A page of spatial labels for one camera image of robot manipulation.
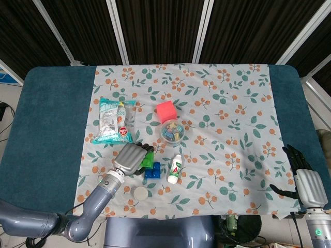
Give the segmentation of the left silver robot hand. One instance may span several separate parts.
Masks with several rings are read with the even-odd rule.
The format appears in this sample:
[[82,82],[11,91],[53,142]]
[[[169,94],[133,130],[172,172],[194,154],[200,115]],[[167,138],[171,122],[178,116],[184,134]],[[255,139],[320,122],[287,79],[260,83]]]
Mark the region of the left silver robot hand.
[[140,167],[148,152],[154,151],[149,144],[127,143],[118,153],[113,167],[124,173],[125,176],[133,175]]

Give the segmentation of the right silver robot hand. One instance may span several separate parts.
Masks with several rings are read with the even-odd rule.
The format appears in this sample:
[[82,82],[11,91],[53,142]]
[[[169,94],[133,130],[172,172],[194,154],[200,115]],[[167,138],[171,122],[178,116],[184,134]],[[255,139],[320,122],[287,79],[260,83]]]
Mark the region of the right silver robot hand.
[[296,199],[305,208],[324,208],[328,203],[322,179],[306,161],[304,155],[291,145],[283,146],[295,182],[295,191],[284,191],[270,184],[270,188],[277,194]]

